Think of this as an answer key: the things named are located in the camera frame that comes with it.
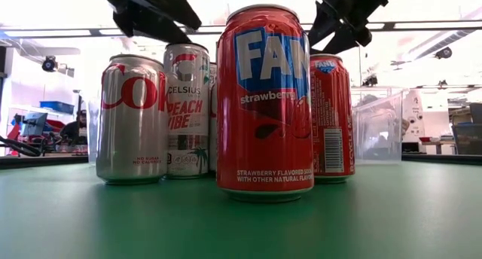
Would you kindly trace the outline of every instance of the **clear plastic container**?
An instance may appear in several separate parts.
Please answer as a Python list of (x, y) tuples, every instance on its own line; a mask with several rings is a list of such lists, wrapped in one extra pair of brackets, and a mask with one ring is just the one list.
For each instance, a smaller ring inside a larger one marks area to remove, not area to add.
[(372, 92), (353, 108), (355, 164), (396, 164), (401, 162), (403, 90), (383, 98)]

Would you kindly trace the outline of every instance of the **palm tree graphic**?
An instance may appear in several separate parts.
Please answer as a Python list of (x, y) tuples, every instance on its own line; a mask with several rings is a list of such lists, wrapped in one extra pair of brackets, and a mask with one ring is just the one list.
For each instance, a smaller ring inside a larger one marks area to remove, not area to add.
[(192, 148), (192, 152), (189, 152), (189, 154), (195, 154), (197, 157), (197, 162), (196, 166), (199, 167), (199, 174), (203, 173), (203, 163), (206, 165), (207, 160), (208, 160), (208, 154), (206, 153), (206, 149), (201, 148), (201, 147), (196, 147)]

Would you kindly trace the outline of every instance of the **diet coke can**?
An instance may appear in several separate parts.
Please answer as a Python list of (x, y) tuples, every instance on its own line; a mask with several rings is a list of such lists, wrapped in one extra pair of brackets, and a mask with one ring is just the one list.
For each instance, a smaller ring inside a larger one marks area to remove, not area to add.
[(197, 178), (208, 172), (209, 55), (198, 44), (166, 46), (168, 77), (169, 178)]
[(167, 170), (166, 76), (136, 55), (111, 58), (102, 74), (97, 176), (107, 184), (157, 182)]
[(285, 202), (313, 187), (309, 45), (297, 15), (254, 5), (218, 43), (218, 186), (235, 200)]
[(216, 172), (218, 162), (218, 130), (216, 111), (218, 108), (218, 90), (216, 89), (216, 78), (218, 77), (216, 63), (209, 64), (209, 99), (211, 111), (209, 112), (209, 171)]
[(316, 182), (341, 183), (355, 174), (348, 71), (340, 57), (310, 57)]

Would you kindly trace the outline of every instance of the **computer monitor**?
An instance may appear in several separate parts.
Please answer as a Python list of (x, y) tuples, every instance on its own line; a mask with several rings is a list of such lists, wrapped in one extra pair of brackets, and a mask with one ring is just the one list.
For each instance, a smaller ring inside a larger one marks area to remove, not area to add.
[(47, 113), (31, 112), (23, 119), (22, 136), (41, 136), (44, 132)]

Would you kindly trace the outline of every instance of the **blue box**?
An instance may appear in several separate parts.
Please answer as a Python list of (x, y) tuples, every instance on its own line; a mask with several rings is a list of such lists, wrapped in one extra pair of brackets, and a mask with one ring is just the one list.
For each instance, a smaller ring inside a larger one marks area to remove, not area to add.
[(74, 114), (74, 106), (70, 104), (65, 104), (63, 102), (58, 101), (40, 101), (41, 108), (50, 108), (54, 111), (67, 113), (67, 114)]

